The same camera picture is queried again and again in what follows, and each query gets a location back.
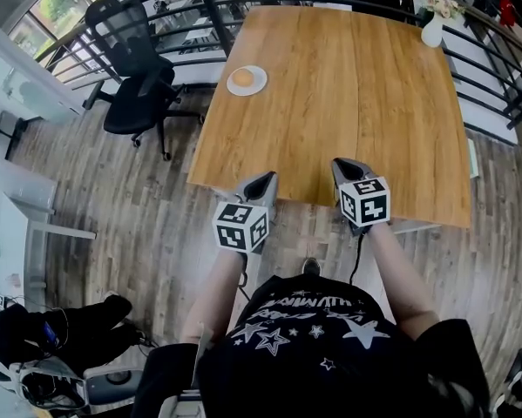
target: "metal railing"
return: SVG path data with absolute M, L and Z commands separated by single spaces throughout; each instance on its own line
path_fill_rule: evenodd
M 128 6 L 134 2 L 151 2 L 152 0 L 125 0 L 122 2 L 124 6 Z M 394 17 L 396 20 L 400 19 L 401 21 L 409 24 L 415 24 L 418 26 L 422 26 L 424 23 L 424 18 L 414 13 L 414 1 L 415 0 L 398 0 L 400 3 L 395 3 L 393 5 L 389 5 L 385 3 L 375 3 L 371 1 L 365 0 L 200 0 L 200 3 L 189 4 L 187 6 L 183 6 L 173 10 L 162 10 L 161 12 L 149 16 L 145 22 L 141 23 L 150 23 L 155 20 L 167 19 L 168 17 L 182 16 L 185 13 L 190 13 L 193 11 L 201 12 L 202 14 L 207 14 L 207 21 L 203 24 L 195 25 L 195 24 L 185 24 L 183 26 L 177 26 L 174 29 L 169 29 L 165 32 L 159 32 L 153 34 L 153 39 L 159 42 L 157 47 L 157 52 L 161 54 L 174 53 L 178 52 L 179 54 L 184 54 L 189 51 L 199 51 L 202 50 L 222 50 L 224 52 L 225 57 L 204 57 L 187 61 L 174 61 L 173 66 L 183 66 L 190 64 L 213 64 L 219 62 L 225 62 L 227 56 L 230 54 L 232 50 L 232 46 L 234 43 L 234 33 L 231 32 L 228 28 L 233 28 L 233 30 L 239 29 L 240 25 L 243 23 L 242 19 L 238 20 L 224 20 L 224 10 L 228 8 L 229 5 L 245 5 L 252 3 L 260 3 L 260 4 L 280 4 L 281 2 L 293 2 L 293 3 L 337 3 L 340 5 L 348 5 L 355 10 L 371 13 L 372 11 L 379 11 L 378 14 L 380 16 L 384 14 L 387 17 Z M 477 30 L 481 30 L 485 32 L 485 34 L 491 39 L 491 46 L 489 44 L 485 44 L 484 41 L 480 38 L 480 36 L 476 35 L 476 38 L 472 38 L 467 34 L 460 32 L 459 30 L 454 30 L 448 26 L 444 27 L 444 31 L 452 34 L 453 36 L 457 36 L 465 42 L 477 46 L 481 48 L 487 57 L 491 61 L 491 68 L 487 67 L 483 64 L 475 62 L 474 60 L 465 57 L 456 51 L 451 51 L 448 48 L 444 48 L 444 53 L 447 56 L 452 57 L 453 59 L 457 59 L 466 64 L 471 65 L 472 67 L 485 72 L 492 77 L 496 78 L 502 85 L 503 92 L 499 93 L 498 91 L 494 91 L 493 89 L 488 88 L 486 85 L 479 83 L 472 79 L 470 76 L 462 75 L 457 71 L 452 71 L 452 76 L 454 79 L 458 81 L 464 82 L 465 84 L 472 85 L 473 87 L 486 92 L 489 95 L 492 95 L 495 98 L 498 98 L 506 107 L 504 109 L 499 109 L 491 104 L 487 104 L 485 101 L 480 98 L 475 98 L 472 95 L 464 94 L 461 91 L 458 91 L 458 96 L 471 101 L 474 104 L 481 105 L 484 108 L 493 111 L 497 114 L 500 114 L 509 119 L 509 128 L 512 128 L 518 122 L 522 120 L 522 66 L 520 62 L 516 58 L 514 51 L 517 51 L 519 55 L 522 56 L 522 41 L 518 37 L 515 36 L 513 32 L 508 30 L 506 27 L 501 26 L 497 22 L 495 22 L 491 17 L 487 16 L 485 13 L 477 10 L 476 8 L 471 7 L 467 4 L 467 2 L 463 2 L 458 0 L 460 4 L 465 6 L 465 18 L 466 21 L 470 24 L 473 32 L 476 34 Z M 128 24 L 115 30 L 109 35 L 114 35 L 122 30 L 129 29 L 135 24 Z M 203 44 L 176 44 L 176 45 L 168 45 L 165 46 L 163 44 L 163 39 L 167 39 L 169 37 L 176 36 L 178 34 L 188 33 L 193 30 L 204 30 L 204 29 L 212 29 L 213 33 L 215 33 L 215 40 L 208 41 Z M 505 54 L 504 50 L 499 47 L 496 39 L 501 39 L 505 44 L 504 48 L 508 48 L 511 54 Z M 78 52 L 84 52 L 88 56 L 88 58 L 84 59 L 85 63 L 94 63 L 94 67 L 90 70 L 84 71 L 83 73 L 69 77 L 65 79 L 63 82 L 65 84 L 71 83 L 72 89 L 76 90 L 88 85 L 95 84 L 102 80 L 114 79 L 117 82 L 121 82 L 121 77 L 115 72 L 115 70 L 110 66 L 107 58 L 104 57 L 104 53 L 100 51 L 92 40 L 92 36 L 90 31 L 87 30 L 86 26 L 81 24 L 77 26 L 74 30 L 69 32 L 67 35 L 60 38 L 56 43 L 51 45 L 45 51 L 43 51 L 36 60 L 39 62 L 43 60 L 45 57 L 48 57 L 52 54 L 52 59 L 49 64 L 46 66 L 50 72 L 54 72 L 55 68 L 58 64 L 60 64 L 63 60 L 68 57 L 71 57 Z M 508 76 L 503 75 L 499 72 L 498 64 L 501 63 L 506 71 Z M 62 69 L 61 71 L 55 73 L 55 76 L 61 77 L 67 71 L 71 71 L 77 66 L 80 66 L 80 62 L 71 65 L 66 69 Z M 76 81 L 88 77 L 90 75 L 95 75 L 97 79 L 93 79 L 89 82 L 80 82 Z

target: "wooden floor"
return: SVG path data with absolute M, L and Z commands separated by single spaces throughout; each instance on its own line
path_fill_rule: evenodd
M 182 108 L 206 112 L 211 97 L 187 96 Z M 155 131 L 145 134 L 139 150 L 128 137 L 103 132 L 107 107 L 97 104 L 69 125 L 35 123 L 11 155 L 58 181 L 54 223 L 98 233 L 93 242 L 49 238 L 48 303 L 79 307 L 113 289 L 133 303 L 131 317 L 157 341 L 174 342 L 216 252 L 210 219 L 217 200 L 186 183 L 200 128 L 188 118 L 166 123 L 173 138 L 173 161 L 166 163 Z M 522 128 L 519 135 L 522 142 Z M 400 240 L 440 316 L 469 321 L 495 395 L 522 347 L 522 144 L 468 136 L 480 173 L 471 182 L 471 230 L 441 227 Z M 247 290 L 272 274 L 297 274 L 306 256 L 322 261 L 323 275 L 347 280 L 356 241 L 336 209 L 279 202 Z

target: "railing post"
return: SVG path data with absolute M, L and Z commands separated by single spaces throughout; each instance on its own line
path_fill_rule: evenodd
M 510 116 L 513 110 L 520 109 L 518 116 L 508 124 L 507 128 L 509 129 L 514 128 L 522 120 L 522 107 L 519 107 L 520 104 L 522 104 L 522 91 L 503 110 L 505 115 Z
M 84 39 L 82 38 L 82 36 L 77 36 L 77 39 L 78 41 L 80 42 L 80 45 L 83 49 L 84 52 L 88 53 L 88 55 L 90 57 L 92 57 L 92 59 L 98 64 L 100 65 L 102 68 L 104 68 L 104 71 L 109 74 L 113 80 L 115 80 L 115 82 L 117 82 L 118 84 L 121 84 L 123 82 L 123 79 L 119 77 L 118 73 L 115 72 L 115 70 L 110 66 L 108 65 L 105 61 L 103 61 L 99 56 L 98 54 L 96 54 L 94 52 L 94 50 L 86 45 L 86 42 L 84 41 Z
M 202 1 L 204 2 L 208 13 L 210 14 L 210 20 L 214 25 L 214 29 L 216 30 L 216 34 L 218 35 L 222 49 L 226 53 L 226 56 L 229 57 L 229 53 L 232 50 L 232 35 L 223 24 L 222 17 L 220 17 L 220 13 L 218 11 L 218 5 L 214 0 Z

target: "desk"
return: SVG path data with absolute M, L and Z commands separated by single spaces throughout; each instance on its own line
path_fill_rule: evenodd
M 193 26 L 205 24 L 208 21 L 206 17 L 199 18 Z M 189 31 L 185 37 L 185 40 L 194 40 L 198 38 L 208 38 L 212 34 L 213 28 L 203 28 L 201 30 Z
M 177 2 L 172 2 L 167 5 L 167 10 L 178 10 L 179 8 L 183 8 L 186 4 L 189 3 L 189 0 L 179 0 Z
M 26 296 L 34 300 L 31 290 L 43 290 L 44 278 L 31 277 L 31 242 L 34 231 L 58 233 L 81 239 L 96 239 L 95 233 L 79 231 L 62 226 L 53 226 L 31 219 L 23 209 L 34 209 L 44 213 L 52 210 L 37 208 L 26 203 L 15 204 L 7 195 L 1 194 L 0 207 L 0 293 L 7 297 Z M 17 286 L 10 283 L 10 278 L 17 280 Z M 24 305 L 24 299 L 17 299 Z
M 229 190 L 276 171 L 278 196 L 335 206 L 330 161 L 386 177 L 392 216 L 469 227 L 470 168 L 458 99 L 441 49 L 415 26 L 356 12 L 251 10 L 222 73 L 187 182 Z M 236 68 L 268 74 L 259 93 L 227 90 Z

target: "star print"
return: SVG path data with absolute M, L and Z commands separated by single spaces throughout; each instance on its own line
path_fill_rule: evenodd
M 245 324 L 245 328 L 243 328 L 239 333 L 234 334 L 232 337 L 236 338 L 237 336 L 245 336 L 245 343 L 248 344 L 255 333 L 267 329 L 266 327 L 261 327 L 261 323 L 254 325 Z
M 327 369 L 327 372 L 328 372 L 331 368 L 336 368 L 336 366 L 334 365 L 334 362 L 331 361 L 331 360 L 328 360 L 327 358 L 324 358 L 324 361 L 321 362 L 321 365 Z
M 324 334 L 324 332 L 322 331 L 322 325 L 313 325 L 309 334 L 313 336 L 315 339 L 319 339 L 319 336 L 321 334 Z
M 349 319 L 350 315 L 347 313 L 334 313 L 333 311 L 330 311 L 328 308 L 325 308 L 324 310 L 327 313 L 328 318 L 336 317 L 337 319 Z
M 273 356 L 278 354 L 279 345 L 289 343 L 288 339 L 280 336 L 280 328 L 276 328 L 272 333 L 259 333 L 259 336 L 262 341 L 254 349 L 266 348 Z
M 357 325 L 353 320 L 344 319 L 349 327 L 349 333 L 342 336 L 344 339 L 357 338 L 362 343 L 363 348 L 368 350 L 371 348 L 373 338 L 389 338 L 385 333 L 381 333 L 375 330 L 377 321 L 372 320 L 363 325 Z

